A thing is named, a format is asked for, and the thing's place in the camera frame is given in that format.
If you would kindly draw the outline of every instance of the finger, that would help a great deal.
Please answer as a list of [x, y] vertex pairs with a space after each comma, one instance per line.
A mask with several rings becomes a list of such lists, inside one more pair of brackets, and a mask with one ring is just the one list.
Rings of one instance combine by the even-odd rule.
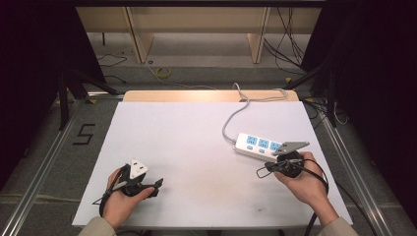
[[[310, 171], [313, 171], [317, 175], [323, 177], [323, 172], [322, 172], [321, 168], [315, 162], [313, 162], [313, 161], [304, 161], [304, 167], [306, 169], [309, 169]], [[310, 173], [307, 173], [306, 171], [303, 171], [302, 174], [304, 174], [306, 176], [312, 176]]]
[[139, 203], [140, 201], [146, 199], [147, 197], [149, 197], [149, 195], [151, 195], [153, 193], [154, 190], [155, 190], [154, 187], [145, 188], [140, 193], [138, 193], [136, 196], [134, 196], [135, 202]]
[[115, 171], [113, 171], [113, 173], [111, 173], [111, 175], [108, 177], [107, 180], [107, 189], [110, 188], [110, 185], [113, 183], [114, 178], [116, 178], [117, 173], [119, 173], [120, 168], [116, 169]]
[[316, 159], [314, 158], [313, 154], [309, 151], [300, 151], [299, 152], [305, 159], [312, 159], [314, 161], [316, 161]]
[[284, 185], [287, 185], [288, 181], [291, 180], [289, 177], [285, 176], [284, 174], [278, 171], [273, 172], [273, 175]]

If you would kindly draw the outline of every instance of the cable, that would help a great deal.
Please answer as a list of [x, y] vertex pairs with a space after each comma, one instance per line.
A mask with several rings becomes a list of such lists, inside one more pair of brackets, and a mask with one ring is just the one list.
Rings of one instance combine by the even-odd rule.
[[347, 121], [349, 120], [349, 117], [346, 116], [346, 119], [344, 121], [340, 121], [339, 118], [337, 117], [337, 114], [336, 114], [336, 108], [337, 108], [337, 102], [334, 103], [334, 110], [333, 110], [334, 118], [336, 118], [337, 122], [340, 125], [346, 125]]
[[233, 116], [234, 116], [234, 115], [236, 115], [237, 113], [239, 113], [240, 111], [242, 111], [242, 110], [246, 109], [246, 107], [248, 107], [248, 106], [249, 106], [249, 103], [251, 102], [251, 100], [252, 100], [252, 101], [271, 101], [271, 100], [282, 100], [282, 99], [285, 99], [285, 98], [288, 96], [288, 92], [287, 92], [286, 90], [284, 90], [284, 89], [282, 89], [282, 88], [275, 88], [274, 90], [279, 90], [279, 91], [282, 93], [282, 96], [271, 96], [271, 97], [266, 97], [266, 98], [250, 99], [250, 98], [249, 98], [249, 97], [248, 97], [245, 93], [243, 93], [243, 91], [242, 91], [242, 90], [240, 90], [240, 87], [239, 87], [239, 85], [238, 85], [237, 83], [234, 83], [234, 84], [233, 84], [232, 89], [234, 89], [235, 87], [237, 87], [237, 90], [238, 90], [238, 92], [239, 92], [240, 96], [241, 96], [241, 97], [243, 96], [243, 97], [246, 99], [246, 104], [245, 104], [242, 108], [240, 108], [240, 109], [238, 109], [237, 111], [233, 112], [233, 113], [229, 116], [229, 118], [227, 118], [227, 120], [226, 120], [226, 122], [224, 123], [223, 128], [222, 128], [222, 134], [223, 134], [223, 137], [224, 137], [226, 140], [228, 140], [228, 141], [232, 142], [233, 144], [236, 144], [236, 140], [231, 139], [231, 138], [229, 138], [229, 137], [226, 135], [226, 127], [227, 127], [228, 123], [230, 122], [230, 120], [233, 118]]
[[309, 119], [310, 119], [310, 120], [314, 120], [314, 119], [316, 119], [316, 118], [319, 116], [319, 111], [316, 109], [316, 107], [315, 107], [315, 106], [313, 106], [313, 105], [311, 105], [310, 103], [308, 103], [308, 102], [306, 102], [306, 101], [303, 101], [303, 100], [302, 100], [302, 102], [303, 102], [303, 104], [306, 104], [306, 105], [309, 105], [309, 106], [313, 107], [314, 111], [316, 111], [316, 114], [315, 114], [313, 117], [310, 117], [310, 116], [309, 116]]
[[326, 119], [328, 118], [326, 115], [319, 121], [319, 123], [317, 123], [314, 127], [313, 130], [316, 130], [316, 128]]
[[147, 66], [148, 69], [152, 72], [152, 74], [156, 77], [157, 80], [159, 80], [160, 83], [164, 84], [164, 85], [171, 85], [171, 86], [178, 86], [178, 87], [184, 87], [184, 88], [188, 88], [188, 89], [192, 89], [192, 88], [205, 88], [205, 89], [213, 89], [213, 90], [217, 90], [217, 88], [213, 88], [213, 87], [207, 87], [207, 86], [186, 86], [186, 85], [181, 85], [181, 84], [175, 84], [175, 83], [169, 83], [169, 82], [163, 82], [159, 76], [149, 67]]
[[123, 54], [125, 53], [125, 51], [127, 51], [127, 50], [132, 50], [132, 49], [134, 49], [133, 47], [128, 47], [128, 48], [125, 48], [125, 49], [122, 49], [122, 50], [119, 50], [119, 51], [116, 51], [116, 52], [113, 52], [113, 53], [111, 53], [112, 55], [116, 55], [117, 53], [120, 53], [120, 52], [123, 52]]
[[303, 59], [303, 56], [301, 54], [304, 55], [304, 52], [298, 46], [298, 44], [295, 41], [294, 36], [292, 34], [292, 15], [293, 15], [294, 8], [292, 8], [292, 7], [288, 8], [288, 24], [287, 24], [287, 26], [285, 26], [285, 22], [282, 19], [282, 15], [281, 15], [278, 7], [276, 8], [276, 10], [277, 10], [278, 15], [279, 15], [279, 17], [281, 19], [282, 25], [283, 25], [283, 27], [285, 29], [285, 34], [282, 37], [281, 42], [284, 39], [285, 35], [288, 35], [288, 38], [291, 41], [291, 46], [292, 46], [292, 51], [294, 53], [294, 56], [295, 56], [297, 62], [300, 64], [300, 60], [298, 58], [300, 58], [302, 60]]
[[[314, 161], [314, 160], [312, 160], [312, 159], [304, 159], [304, 161], [311, 161], [311, 162], [313, 162], [313, 163], [315, 163], [320, 169], [321, 169], [321, 171], [322, 171], [322, 173], [323, 173], [323, 175], [325, 176], [325, 179], [324, 178], [322, 178], [320, 175], [318, 175], [318, 174], [316, 174], [315, 172], [313, 172], [313, 171], [311, 171], [311, 170], [309, 170], [309, 169], [307, 169], [307, 168], [305, 168], [304, 166], [300, 166], [300, 165], [297, 165], [297, 164], [294, 164], [294, 163], [292, 163], [292, 162], [290, 162], [289, 160], [283, 160], [283, 161], [280, 161], [280, 162], [278, 162], [277, 164], [277, 166], [275, 166], [275, 168], [274, 169], [278, 169], [280, 166], [282, 166], [283, 164], [289, 164], [289, 165], [291, 165], [291, 166], [293, 166], [293, 167], [296, 167], [296, 168], [299, 168], [299, 169], [301, 169], [302, 171], [306, 171], [307, 173], [309, 173], [309, 174], [311, 174], [311, 175], [313, 175], [314, 177], [316, 177], [318, 180], [320, 180], [322, 183], [323, 183], [323, 185], [325, 186], [325, 189], [326, 189], [326, 195], [328, 194], [328, 177], [327, 177], [327, 175], [325, 174], [325, 172], [324, 172], [324, 170], [322, 169], [322, 167], [316, 162], [316, 161]], [[260, 170], [262, 170], [262, 169], [264, 169], [265, 167], [263, 167], [263, 168], [261, 168], [261, 169], [258, 169], [257, 170], [257, 175], [258, 175], [258, 177], [259, 178], [265, 178], [265, 177], [267, 177], [268, 175], [270, 175], [270, 173], [272, 173], [273, 171], [271, 171], [269, 174], [267, 174], [267, 175], [265, 175], [265, 176], [260, 176], [259, 175], [259, 171]], [[312, 215], [312, 217], [310, 218], [310, 221], [309, 221], [309, 223], [308, 223], [308, 225], [307, 225], [307, 228], [306, 228], [306, 231], [305, 231], [305, 233], [304, 233], [304, 235], [305, 236], [308, 236], [308, 235], [310, 235], [310, 232], [311, 232], [311, 230], [312, 230], [312, 228], [313, 228], [313, 225], [314, 225], [314, 222], [316, 221], [316, 219], [317, 219], [317, 215], [316, 215], [316, 213], [314, 212], [313, 213], [313, 215]]]
[[318, 103], [318, 102], [314, 102], [314, 101], [309, 101], [306, 98], [302, 98], [301, 101], [304, 104], [309, 105], [309, 106], [315, 108], [317, 111], [321, 111], [321, 112], [324, 112], [324, 113], [327, 113], [328, 112], [327, 110], [322, 109], [322, 106], [325, 106], [322, 103]]
[[105, 193], [103, 194], [103, 197], [101, 197], [99, 200], [92, 203], [93, 205], [99, 205], [98, 212], [99, 212], [100, 216], [103, 216], [104, 206], [107, 203], [107, 200], [110, 198], [110, 195], [113, 192], [117, 191], [119, 188], [121, 188], [120, 184], [116, 185], [116, 182], [122, 176], [123, 171], [125, 171], [126, 168], [127, 168], [127, 165], [125, 165], [125, 166], [123, 166], [122, 168], [119, 169], [119, 171], [117, 172], [116, 176], [114, 177], [112, 183], [110, 184], [110, 187], [108, 189], [106, 189]]
[[116, 78], [117, 80], [121, 81], [123, 84], [127, 84], [127, 82], [126, 82], [126, 81], [124, 81], [124, 80], [122, 80], [122, 79], [118, 78], [117, 76], [104, 76], [104, 77], [112, 77], [112, 78]]
[[362, 210], [359, 207], [359, 204], [353, 199], [353, 197], [343, 188], [343, 186], [341, 186], [339, 183], [337, 183], [337, 181], [334, 180], [334, 182], [336, 183], [337, 187], [339, 187], [346, 195], [347, 197], [349, 197], [349, 199], [353, 202], [354, 205], [356, 205], [356, 207], [359, 209], [359, 211], [361, 212], [361, 214], [364, 216], [365, 220], [367, 221], [368, 225], [371, 227], [372, 232], [374, 233], [374, 235], [378, 235], [377, 234], [377, 230], [375, 229], [374, 225], [371, 222], [371, 219], [369, 219], [368, 215], [366, 215], [365, 211]]
[[127, 229], [127, 230], [121, 230], [121, 231], [117, 231], [116, 232], [116, 235], [117, 236], [122, 236], [124, 234], [128, 234], [130, 236], [132, 236], [132, 234], [137, 235], [137, 236], [143, 236], [144, 235], [144, 231], [141, 230], [141, 231], [138, 232], [138, 231], [135, 231], [133, 229]]
[[288, 58], [287, 56], [285, 56], [284, 54], [282, 54], [282, 52], [280, 52], [280, 51], [278, 51], [278, 49], [275, 49], [266, 39], [264, 39], [264, 41], [267, 43], [266, 44], [266, 46], [269, 46], [270, 47], [270, 49], [275, 53], [272, 53], [272, 52], [270, 52], [269, 50], [268, 50], [268, 48], [267, 48], [267, 51], [270, 53], [270, 54], [272, 54], [272, 55], [274, 55], [275, 56], [275, 59], [279, 59], [279, 60], [281, 60], [281, 61], [284, 61], [284, 62], [289, 62], [289, 63], [291, 63], [291, 64], [293, 64], [294, 66], [296, 66], [296, 67], [298, 67], [298, 68], [300, 68], [300, 69], [302, 69], [301, 68], [301, 66], [299, 65], [299, 64], [297, 64], [296, 62], [294, 62], [293, 60], [291, 60], [290, 58]]
[[99, 60], [103, 59], [106, 56], [113, 56], [113, 57], [116, 57], [116, 58], [121, 58], [122, 60], [119, 61], [119, 62], [116, 62], [116, 63], [114, 63], [112, 65], [100, 65], [102, 67], [112, 67], [112, 66], [115, 66], [117, 64], [120, 64], [120, 63], [122, 63], [122, 62], [124, 62], [124, 61], [126, 61], [128, 59], [127, 57], [121, 57], [121, 56], [116, 56], [116, 55], [112, 55], [112, 54], [105, 54], [104, 56], [97, 58], [97, 60], [99, 61]]

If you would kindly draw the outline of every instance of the white power strip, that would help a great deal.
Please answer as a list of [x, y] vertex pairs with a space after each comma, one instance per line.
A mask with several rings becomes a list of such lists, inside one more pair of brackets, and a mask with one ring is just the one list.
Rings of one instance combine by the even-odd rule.
[[281, 143], [270, 141], [247, 134], [239, 134], [236, 145], [233, 147], [236, 152], [252, 156], [264, 161], [276, 162], [276, 154], [273, 154]]

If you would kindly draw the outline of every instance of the human hand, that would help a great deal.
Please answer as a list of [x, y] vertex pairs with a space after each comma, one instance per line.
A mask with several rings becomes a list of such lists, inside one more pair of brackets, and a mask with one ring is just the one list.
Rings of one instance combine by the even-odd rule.
[[[119, 169], [115, 170], [110, 177], [108, 177], [107, 189], [110, 188], [111, 183], [116, 177]], [[107, 203], [104, 206], [103, 218], [116, 230], [119, 226], [129, 219], [135, 206], [142, 200], [146, 199], [154, 188], [146, 188], [134, 197], [128, 197], [121, 191], [115, 191], [110, 195]]]
[[[304, 157], [304, 159], [316, 161], [311, 152], [300, 151], [300, 154]], [[304, 167], [315, 172], [321, 177], [323, 176], [323, 172], [320, 167], [312, 161], [304, 161]], [[273, 174], [302, 203], [310, 206], [316, 201], [328, 198], [324, 184], [306, 171], [302, 171], [300, 175], [295, 178], [287, 177], [277, 171], [273, 172]]]
[[[316, 161], [311, 152], [300, 151], [300, 154], [304, 159]], [[313, 161], [304, 161], [304, 167], [323, 177], [321, 168]], [[328, 200], [326, 187], [318, 178], [306, 171], [302, 171], [295, 178], [287, 177], [279, 172], [273, 172], [273, 174], [300, 202], [313, 209], [322, 226], [326, 226], [338, 218], [337, 212]]]

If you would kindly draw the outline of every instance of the white table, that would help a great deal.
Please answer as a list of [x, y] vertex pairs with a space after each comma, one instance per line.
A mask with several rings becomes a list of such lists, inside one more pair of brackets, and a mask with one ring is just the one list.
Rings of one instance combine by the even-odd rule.
[[[268, 229], [307, 225], [313, 211], [273, 175], [259, 179], [264, 162], [235, 152], [221, 128], [242, 102], [121, 102], [73, 221], [98, 216], [99, 199], [114, 169], [136, 158], [149, 167], [144, 183], [164, 178], [159, 195], [140, 203], [125, 223], [143, 229]], [[253, 102], [227, 126], [280, 143], [308, 141], [329, 178], [328, 197], [352, 223], [319, 142], [299, 101]]]

